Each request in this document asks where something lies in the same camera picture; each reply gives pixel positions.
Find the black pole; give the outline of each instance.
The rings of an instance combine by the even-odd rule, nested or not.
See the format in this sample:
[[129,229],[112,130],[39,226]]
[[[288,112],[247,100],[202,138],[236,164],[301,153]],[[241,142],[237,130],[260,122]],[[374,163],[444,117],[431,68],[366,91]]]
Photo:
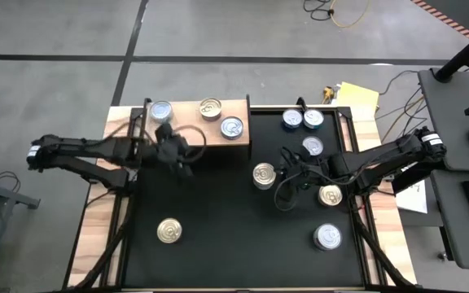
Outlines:
[[458,52],[445,66],[443,66],[436,74],[435,78],[440,82],[447,82],[452,75],[469,63],[469,44]]

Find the can lid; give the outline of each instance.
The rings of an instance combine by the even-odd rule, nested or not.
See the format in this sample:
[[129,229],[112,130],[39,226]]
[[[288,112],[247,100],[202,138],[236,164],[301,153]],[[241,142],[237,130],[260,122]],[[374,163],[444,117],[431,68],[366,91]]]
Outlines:
[[316,230],[316,239],[326,249],[335,249],[341,244],[341,233],[332,224],[323,224]]
[[151,105],[150,116],[156,120],[164,120],[171,115],[171,104],[165,101],[155,102]]
[[229,138],[237,138],[243,132],[243,123],[238,117],[227,117],[221,122],[221,132]]
[[318,199],[323,204],[335,206],[341,203],[342,198],[341,189],[336,185],[322,186],[319,188]]
[[273,165],[260,163],[252,170],[252,177],[258,184],[269,185],[274,183],[276,172]]
[[200,114],[202,116],[213,118],[218,116],[221,112],[221,103],[215,98],[206,98],[200,102]]
[[323,151],[323,142],[316,137],[307,137],[301,143],[310,153],[310,155],[319,155]]
[[303,121],[300,111],[296,109],[287,109],[282,114],[283,121],[289,125],[297,126]]
[[317,126],[323,122],[323,114],[318,110],[309,109],[305,111],[303,117],[310,125]]
[[163,243],[174,243],[182,235],[182,227],[177,220],[168,218],[159,224],[156,234]]

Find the gray floor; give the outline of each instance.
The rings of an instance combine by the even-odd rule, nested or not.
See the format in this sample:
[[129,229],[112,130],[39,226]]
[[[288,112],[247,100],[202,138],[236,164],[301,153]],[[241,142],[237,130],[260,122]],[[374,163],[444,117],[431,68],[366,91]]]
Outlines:
[[[123,55],[139,3],[0,0],[0,54]],[[337,9],[344,22],[362,5],[341,0]],[[409,0],[373,0],[364,20],[351,29],[312,21],[301,0],[151,0],[135,54],[446,59],[467,43]],[[42,199],[37,211],[15,210],[0,252],[0,287],[13,292],[60,288],[88,184],[59,170],[28,171],[25,154],[30,141],[46,133],[102,136],[120,69],[121,63],[0,61],[0,172],[16,172],[21,191]],[[134,63],[121,105],[139,105],[145,97],[245,94],[253,104],[292,103],[298,96],[318,103],[325,85],[347,81],[382,91],[406,69],[425,67]],[[378,116],[404,105],[417,89],[414,74],[399,78],[381,96]],[[396,116],[379,120],[382,136]],[[421,284],[469,290],[469,271],[435,263],[434,252],[441,249],[438,232],[409,229],[406,235]],[[460,286],[450,287],[446,278]]]

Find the tin can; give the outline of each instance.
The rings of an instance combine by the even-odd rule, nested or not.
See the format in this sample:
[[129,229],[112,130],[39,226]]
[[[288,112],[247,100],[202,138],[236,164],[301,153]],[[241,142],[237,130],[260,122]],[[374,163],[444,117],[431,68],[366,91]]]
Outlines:
[[276,179],[276,172],[271,164],[260,163],[252,170],[252,182],[261,190],[268,190]]
[[301,143],[310,153],[310,155],[320,155],[323,151],[323,142],[316,137],[307,137]]
[[200,102],[200,114],[206,121],[216,121],[221,116],[221,103],[215,98],[206,98]]
[[334,207],[341,203],[343,195],[336,185],[321,186],[318,191],[318,200],[324,206]]
[[297,129],[303,121],[303,116],[296,109],[287,109],[282,114],[282,121],[285,127],[289,129]]
[[323,251],[336,249],[341,244],[341,232],[332,224],[323,224],[314,231],[314,244]]
[[173,108],[168,102],[155,102],[151,105],[150,117],[157,123],[169,122],[173,118]]
[[159,224],[159,227],[156,229],[156,235],[163,243],[175,243],[182,235],[182,227],[177,220],[167,218]]
[[303,114],[303,123],[310,129],[318,129],[323,123],[323,114],[314,109],[309,109]]
[[226,117],[221,122],[221,135],[224,138],[235,140],[242,136],[243,122],[234,116]]

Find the black tray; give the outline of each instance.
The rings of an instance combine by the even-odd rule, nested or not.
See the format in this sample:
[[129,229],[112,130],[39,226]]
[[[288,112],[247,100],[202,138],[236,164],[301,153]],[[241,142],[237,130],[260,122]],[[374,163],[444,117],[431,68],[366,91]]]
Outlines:
[[[215,147],[193,166],[192,183],[177,183],[157,170],[138,173],[133,226],[121,255],[119,284],[124,288],[322,288],[362,286],[368,278],[361,241],[356,241],[346,202],[324,208],[311,188],[296,208],[274,207],[274,189],[258,190],[252,169],[277,164],[279,148],[297,150],[304,137],[323,141],[323,155],[344,149],[337,108],[322,108],[318,130],[283,130],[284,108],[252,108],[252,155],[240,147]],[[163,244],[158,224],[173,217],[182,238]],[[334,251],[313,245],[314,230],[324,223],[340,228],[343,242]]]

